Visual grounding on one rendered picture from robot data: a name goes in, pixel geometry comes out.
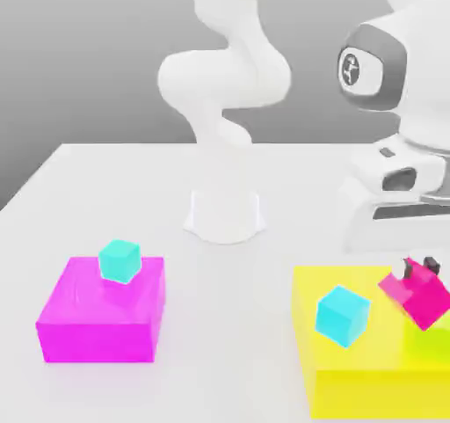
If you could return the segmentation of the small pink cube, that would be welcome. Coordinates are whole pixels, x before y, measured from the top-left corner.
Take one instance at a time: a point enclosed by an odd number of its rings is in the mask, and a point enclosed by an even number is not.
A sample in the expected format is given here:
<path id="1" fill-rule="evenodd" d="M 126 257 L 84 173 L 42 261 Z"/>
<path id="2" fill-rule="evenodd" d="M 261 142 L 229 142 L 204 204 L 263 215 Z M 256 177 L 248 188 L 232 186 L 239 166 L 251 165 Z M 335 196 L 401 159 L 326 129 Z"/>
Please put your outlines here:
<path id="1" fill-rule="evenodd" d="M 414 269 L 409 279 L 389 273 L 378 286 L 414 321 L 427 331 L 450 310 L 450 292 L 438 275 L 412 260 Z"/>

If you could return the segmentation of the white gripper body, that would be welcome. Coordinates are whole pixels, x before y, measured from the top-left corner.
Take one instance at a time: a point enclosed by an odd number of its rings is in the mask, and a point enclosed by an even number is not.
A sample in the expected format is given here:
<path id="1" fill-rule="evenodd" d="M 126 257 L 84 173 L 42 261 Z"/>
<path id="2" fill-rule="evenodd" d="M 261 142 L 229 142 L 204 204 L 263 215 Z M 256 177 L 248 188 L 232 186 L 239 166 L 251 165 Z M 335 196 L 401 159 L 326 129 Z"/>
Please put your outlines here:
<path id="1" fill-rule="evenodd" d="M 341 224 L 349 252 L 450 245 L 450 205 L 422 202 L 410 192 L 375 193 L 356 178 L 341 188 Z"/>

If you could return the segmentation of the large magenta box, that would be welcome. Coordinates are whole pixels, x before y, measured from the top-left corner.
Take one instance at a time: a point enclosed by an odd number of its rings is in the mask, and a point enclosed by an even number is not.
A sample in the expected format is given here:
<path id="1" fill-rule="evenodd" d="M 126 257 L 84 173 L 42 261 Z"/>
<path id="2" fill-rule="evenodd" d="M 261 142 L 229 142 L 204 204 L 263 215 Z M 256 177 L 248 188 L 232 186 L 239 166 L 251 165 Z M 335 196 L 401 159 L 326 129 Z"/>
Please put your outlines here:
<path id="1" fill-rule="evenodd" d="M 97 258 L 73 257 L 35 324 L 44 361 L 153 362 L 164 305 L 163 258 L 142 258 L 123 285 L 101 277 Z"/>

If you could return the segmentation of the large yellow box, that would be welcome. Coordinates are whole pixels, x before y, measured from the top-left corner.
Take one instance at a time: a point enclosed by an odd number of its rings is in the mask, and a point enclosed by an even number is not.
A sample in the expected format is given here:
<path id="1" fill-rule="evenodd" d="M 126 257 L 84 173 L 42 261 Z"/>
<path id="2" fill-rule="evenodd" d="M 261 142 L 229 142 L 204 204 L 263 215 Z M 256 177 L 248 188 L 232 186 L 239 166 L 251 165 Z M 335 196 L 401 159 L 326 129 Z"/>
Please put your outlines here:
<path id="1" fill-rule="evenodd" d="M 387 266 L 298 266 L 292 317 L 315 419 L 441 419 L 450 423 L 450 311 L 421 331 L 379 288 Z M 319 301 L 337 286 L 371 303 L 349 347 L 316 330 Z"/>

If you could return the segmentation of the small turquoise cube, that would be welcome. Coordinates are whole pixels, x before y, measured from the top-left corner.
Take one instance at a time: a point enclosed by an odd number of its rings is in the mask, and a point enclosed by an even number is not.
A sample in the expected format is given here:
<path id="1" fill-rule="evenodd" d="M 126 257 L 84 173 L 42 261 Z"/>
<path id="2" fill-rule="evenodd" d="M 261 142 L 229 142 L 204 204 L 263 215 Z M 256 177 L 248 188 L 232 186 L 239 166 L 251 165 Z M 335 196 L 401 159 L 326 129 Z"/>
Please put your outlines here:
<path id="1" fill-rule="evenodd" d="M 114 239 L 98 254 L 103 279 L 128 284 L 142 268 L 141 247 L 134 242 Z"/>

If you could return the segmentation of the small cyan cube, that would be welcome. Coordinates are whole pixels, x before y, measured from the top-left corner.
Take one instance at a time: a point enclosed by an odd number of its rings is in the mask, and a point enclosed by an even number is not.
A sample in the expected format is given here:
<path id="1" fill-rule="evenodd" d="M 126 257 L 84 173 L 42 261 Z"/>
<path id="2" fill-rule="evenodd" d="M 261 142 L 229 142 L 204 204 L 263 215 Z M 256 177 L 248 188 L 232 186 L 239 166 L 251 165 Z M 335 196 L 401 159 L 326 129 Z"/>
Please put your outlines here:
<path id="1" fill-rule="evenodd" d="M 370 307 L 370 300 L 337 285 L 318 301 L 315 329 L 348 348 L 366 330 Z"/>

